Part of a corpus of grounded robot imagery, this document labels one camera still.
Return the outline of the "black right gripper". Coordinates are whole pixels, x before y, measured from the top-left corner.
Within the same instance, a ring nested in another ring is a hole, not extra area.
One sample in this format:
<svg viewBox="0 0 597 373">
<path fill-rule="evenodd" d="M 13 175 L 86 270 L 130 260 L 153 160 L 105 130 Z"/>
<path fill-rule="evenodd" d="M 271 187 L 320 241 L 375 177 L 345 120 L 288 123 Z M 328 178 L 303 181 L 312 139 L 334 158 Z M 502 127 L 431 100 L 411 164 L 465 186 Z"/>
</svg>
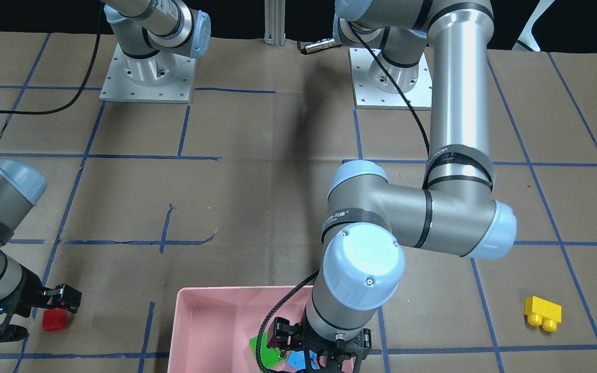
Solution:
<svg viewBox="0 0 597 373">
<path fill-rule="evenodd" d="M 26 327 L 11 324 L 10 321 L 15 314 L 22 317 L 29 317 L 31 308 L 35 306 L 38 295 L 42 295 L 42 283 L 38 279 L 26 279 L 22 281 L 4 299 L 0 300 L 0 343 L 22 341 L 28 337 Z"/>
</svg>

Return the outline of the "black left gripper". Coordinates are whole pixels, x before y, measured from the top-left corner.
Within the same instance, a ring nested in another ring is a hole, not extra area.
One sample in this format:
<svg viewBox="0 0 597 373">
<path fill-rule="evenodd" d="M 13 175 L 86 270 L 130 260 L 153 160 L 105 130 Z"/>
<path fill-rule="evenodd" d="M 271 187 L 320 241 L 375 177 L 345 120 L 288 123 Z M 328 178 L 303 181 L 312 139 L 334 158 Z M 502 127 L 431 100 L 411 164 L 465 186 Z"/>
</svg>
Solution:
<svg viewBox="0 0 597 373">
<path fill-rule="evenodd" d="M 352 339 L 329 341 L 310 326 L 303 326 L 298 334 L 299 356 L 305 368 L 299 372 L 359 372 L 363 361 L 372 350 L 369 328 L 363 328 Z"/>
</svg>

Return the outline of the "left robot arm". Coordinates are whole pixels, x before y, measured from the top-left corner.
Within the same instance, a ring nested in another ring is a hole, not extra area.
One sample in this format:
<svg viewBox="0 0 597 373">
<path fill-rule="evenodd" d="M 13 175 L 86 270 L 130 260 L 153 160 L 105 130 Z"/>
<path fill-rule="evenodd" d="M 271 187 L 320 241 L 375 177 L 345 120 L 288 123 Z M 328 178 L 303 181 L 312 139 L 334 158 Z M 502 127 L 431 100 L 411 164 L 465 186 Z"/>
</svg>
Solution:
<svg viewBox="0 0 597 373">
<path fill-rule="evenodd" d="M 420 188 L 391 184 L 365 160 L 339 166 L 327 194 L 322 265 L 288 349 L 325 358 L 319 371 L 359 371 L 371 350 L 365 325 L 395 293 L 404 247 L 499 260 L 514 245 L 513 210 L 493 200 L 487 47 L 494 31 L 489 1 L 337 1 L 334 35 L 403 31 L 434 53 L 433 108 Z"/>
</svg>

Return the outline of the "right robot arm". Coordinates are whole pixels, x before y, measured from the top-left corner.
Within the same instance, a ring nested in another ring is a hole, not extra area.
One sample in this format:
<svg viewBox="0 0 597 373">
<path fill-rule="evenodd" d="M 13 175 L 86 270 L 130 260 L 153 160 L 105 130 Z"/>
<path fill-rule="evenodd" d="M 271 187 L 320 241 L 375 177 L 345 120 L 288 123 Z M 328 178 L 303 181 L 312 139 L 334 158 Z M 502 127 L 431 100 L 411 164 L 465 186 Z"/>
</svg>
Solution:
<svg viewBox="0 0 597 373">
<path fill-rule="evenodd" d="M 183 1 L 105 1 L 104 15 L 118 39 L 100 99 L 116 103 L 188 103 L 196 61 L 209 47 L 212 22 L 204 10 Z M 17 159 L 0 161 L 0 343 L 26 339 L 14 315 L 49 317 L 76 313 L 82 294 L 69 285 L 54 288 L 3 252 L 15 229 L 48 186 L 34 167 Z"/>
</svg>

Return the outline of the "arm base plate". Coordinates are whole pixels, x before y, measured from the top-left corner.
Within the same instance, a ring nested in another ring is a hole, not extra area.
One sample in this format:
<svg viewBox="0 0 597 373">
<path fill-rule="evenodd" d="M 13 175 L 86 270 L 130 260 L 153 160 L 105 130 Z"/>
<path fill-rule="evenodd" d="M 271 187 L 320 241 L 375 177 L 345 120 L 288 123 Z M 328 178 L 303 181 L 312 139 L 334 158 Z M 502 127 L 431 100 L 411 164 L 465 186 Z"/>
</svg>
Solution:
<svg viewBox="0 0 597 373">
<path fill-rule="evenodd" d="M 161 51 L 147 59 L 116 46 L 99 98 L 116 103 L 189 104 L 197 60 Z"/>
<path fill-rule="evenodd" d="M 433 79 L 426 55 L 419 64 L 400 68 L 389 64 L 373 49 L 384 73 L 372 55 L 363 48 L 349 50 L 354 103 L 358 109 L 408 109 L 404 98 L 417 111 L 430 111 L 433 106 Z"/>
</svg>

